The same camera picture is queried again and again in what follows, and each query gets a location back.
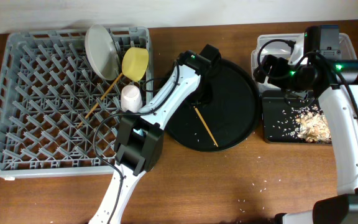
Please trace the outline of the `pink cup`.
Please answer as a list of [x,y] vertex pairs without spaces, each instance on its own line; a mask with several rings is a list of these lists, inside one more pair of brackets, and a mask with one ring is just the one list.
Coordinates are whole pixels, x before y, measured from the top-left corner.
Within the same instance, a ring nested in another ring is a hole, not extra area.
[[127,85],[121,91],[121,109],[123,112],[138,112],[142,107],[142,96],[135,85]]

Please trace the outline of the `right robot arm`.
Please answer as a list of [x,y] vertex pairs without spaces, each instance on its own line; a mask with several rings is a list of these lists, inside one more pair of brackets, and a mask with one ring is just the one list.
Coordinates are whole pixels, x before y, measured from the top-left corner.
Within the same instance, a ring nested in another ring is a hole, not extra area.
[[337,167],[337,196],[312,210],[279,213],[276,223],[358,223],[358,60],[342,59],[336,25],[308,27],[288,60],[266,55],[257,63],[269,84],[282,90],[311,90],[331,132]]

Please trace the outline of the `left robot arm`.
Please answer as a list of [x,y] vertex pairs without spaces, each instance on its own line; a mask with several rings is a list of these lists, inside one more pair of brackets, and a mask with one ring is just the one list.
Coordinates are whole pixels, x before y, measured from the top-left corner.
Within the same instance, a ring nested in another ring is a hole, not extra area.
[[139,180],[160,158],[164,129],[182,102],[199,93],[221,54],[202,50],[181,53],[160,91],[137,113],[120,113],[114,151],[113,176],[91,223],[120,223]]

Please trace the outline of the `grey round plate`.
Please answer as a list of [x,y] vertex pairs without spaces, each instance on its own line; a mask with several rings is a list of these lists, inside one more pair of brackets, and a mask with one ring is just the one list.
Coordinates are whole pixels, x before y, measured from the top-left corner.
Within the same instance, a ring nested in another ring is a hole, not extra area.
[[95,24],[87,30],[85,50],[97,76],[105,80],[117,78],[121,64],[114,41],[105,27]]

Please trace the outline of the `blue cup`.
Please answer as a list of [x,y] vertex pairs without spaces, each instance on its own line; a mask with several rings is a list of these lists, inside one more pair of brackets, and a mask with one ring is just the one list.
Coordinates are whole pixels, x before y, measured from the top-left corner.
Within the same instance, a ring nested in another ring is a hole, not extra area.
[[137,133],[139,136],[143,137],[144,136],[144,132],[142,129],[133,129],[133,131],[135,133]]

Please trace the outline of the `yellow bowl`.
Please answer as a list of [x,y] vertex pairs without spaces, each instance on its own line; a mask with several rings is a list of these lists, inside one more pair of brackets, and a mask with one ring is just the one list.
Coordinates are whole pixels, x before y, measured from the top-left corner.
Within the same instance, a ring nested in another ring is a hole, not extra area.
[[149,64],[147,49],[131,47],[122,60],[122,73],[133,82],[140,81],[146,73]]

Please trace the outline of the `food scraps pile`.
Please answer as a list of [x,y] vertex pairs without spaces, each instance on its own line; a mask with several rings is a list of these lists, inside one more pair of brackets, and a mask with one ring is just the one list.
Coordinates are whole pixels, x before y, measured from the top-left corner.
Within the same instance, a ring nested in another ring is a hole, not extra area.
[[323,113],[307,112],[297,116],[295,136],[306,143],[331,144],[331,132]]

